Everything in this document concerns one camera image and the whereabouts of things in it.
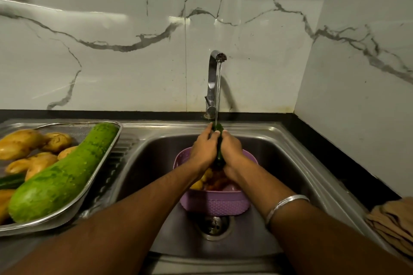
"faucet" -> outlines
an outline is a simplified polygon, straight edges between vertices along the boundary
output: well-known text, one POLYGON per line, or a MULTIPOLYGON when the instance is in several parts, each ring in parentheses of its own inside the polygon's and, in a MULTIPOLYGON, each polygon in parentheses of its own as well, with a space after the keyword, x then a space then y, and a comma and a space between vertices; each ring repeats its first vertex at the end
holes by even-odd
POLYGON ((209 56, 209 66, 208 66, 208 91, 205 96, 206 110, 204 117, 207 120, 216 121, 217 113, 219 110, 219 93, 221 86, 221 64, 227 59, 227 56, 218 51, 214 50, 209 56))

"silver bangle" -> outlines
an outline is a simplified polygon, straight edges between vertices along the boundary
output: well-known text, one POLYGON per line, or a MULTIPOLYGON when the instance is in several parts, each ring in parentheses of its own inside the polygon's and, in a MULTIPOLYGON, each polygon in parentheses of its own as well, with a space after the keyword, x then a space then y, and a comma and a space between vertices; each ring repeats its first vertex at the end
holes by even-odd
POLYGON ((273 217, 274 213, 276 210, 278 210, 279 208, 281 208, 283 205, 286 205, 288 202, 291 202, 293 200, 297 200, 297 199, 304 199, 307 200, 308 202, 310 202, 310 199, 308 199, 306 196, 304 196, 303 194, 295 194, 294 196, 285 198, 284 200, 280 201, 276 207, 274 209, 272 209, 270 211, 270 213, 268 213, 267 218, 265 219, 265 226, 266 228, 269 230, 270 229, 270 221, 271 218, 273 217))

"person's left hand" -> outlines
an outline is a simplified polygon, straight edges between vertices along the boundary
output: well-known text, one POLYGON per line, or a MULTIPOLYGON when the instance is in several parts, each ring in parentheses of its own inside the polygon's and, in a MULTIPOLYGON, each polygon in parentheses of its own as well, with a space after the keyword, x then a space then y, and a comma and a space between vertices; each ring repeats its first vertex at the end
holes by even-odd
POLYGON ((215 131, 211 138, 209 138, 211 130, 212 123, 209 123, 204 131, 198 136, 196 142, 194 142, 188 160, 188 163, 193 163, 197 170, 202 174, 209 168, 212 162, 214 162, 216 157, 216 145, 220 132, 215 131))

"dark green cucumber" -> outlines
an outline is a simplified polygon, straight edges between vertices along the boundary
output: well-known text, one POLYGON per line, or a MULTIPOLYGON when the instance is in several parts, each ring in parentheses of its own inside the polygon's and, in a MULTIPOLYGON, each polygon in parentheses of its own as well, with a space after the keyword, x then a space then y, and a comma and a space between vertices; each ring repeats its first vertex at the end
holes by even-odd
POLYGON ((221 152, 221 143, 222 143, 222 131, 224 130, 224 127, 222 127, 221 123, 218 123, 215 126, 215 123, 212 125, 212 130, 213 131, 220 131, 221 135, 218 138, 218 144, 216 145, 216 158, 214 161, 214 165, 216 167, 223 167, 225 165, 225 160, 222 157, 222 152, 221 152))
POLYGON ((16 189, 24 183, 25 173, 7 175, 0 178, 0 189, 16 189))
POLYGON ((77 149, 22 184, 13 194, 9 213, 16 223, 42 218, 72 201, 85 187, 119 128, 99 123, 77 149))

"black granite edge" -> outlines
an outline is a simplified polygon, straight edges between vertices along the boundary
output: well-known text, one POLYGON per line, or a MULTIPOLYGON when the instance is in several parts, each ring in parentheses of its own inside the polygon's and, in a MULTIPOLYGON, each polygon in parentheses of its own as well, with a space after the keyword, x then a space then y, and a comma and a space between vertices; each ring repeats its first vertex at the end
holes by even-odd
MULTIPOLYGON (((0 110, 0 122, 8 119, 204 121, 203 115, 204 112, 0 110)), ((382 181, 371 175, 295 114, 222 112, 219 118, 222 121, 276 121, 282 123, 368 210, 371 210, 375 205, 400 199, 400 196, 382 181)))

